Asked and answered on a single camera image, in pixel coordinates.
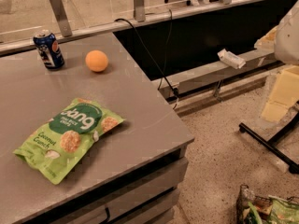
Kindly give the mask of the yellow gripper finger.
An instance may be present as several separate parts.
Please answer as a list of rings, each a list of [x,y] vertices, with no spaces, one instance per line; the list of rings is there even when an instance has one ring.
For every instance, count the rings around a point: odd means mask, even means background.
[[[269,122],[279,122],[298,101],[299,66],[293,65],[277,74],[261,117]]]
[[[275,26],[266,35],[264,35],[263,37],[261,37],[255,42],[254,48],[273,50],[276,34],[277,34],[277,27]]]

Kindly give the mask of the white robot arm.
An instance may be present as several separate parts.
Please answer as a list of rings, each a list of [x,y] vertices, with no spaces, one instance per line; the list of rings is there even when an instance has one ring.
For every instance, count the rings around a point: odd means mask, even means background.
[[[279,122],[299,100],[299,1],[254,47],[272,50],[278,61],[288,65],[278,72],[261,113],[262,119]]]

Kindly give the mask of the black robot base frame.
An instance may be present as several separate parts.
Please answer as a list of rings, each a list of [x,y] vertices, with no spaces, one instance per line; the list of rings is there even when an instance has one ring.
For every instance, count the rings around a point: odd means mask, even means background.
[[[279,132],[272,136],[269,140],[265,140],[256,132],[254,132],[250,127],[244,123],[239,124],[239,131],[241,133],[247,133],[253,139],[255,139],[260,145],[266,147],[270,152],[277,156],[281,161],[285,162],[289,168],[291,174],[299,175],[299,164],[281,152],[277,145],[278,143],[285,138],[289,133],[291,133],[299,124],[299,111],[292,118],[292,120],[286,124]]]

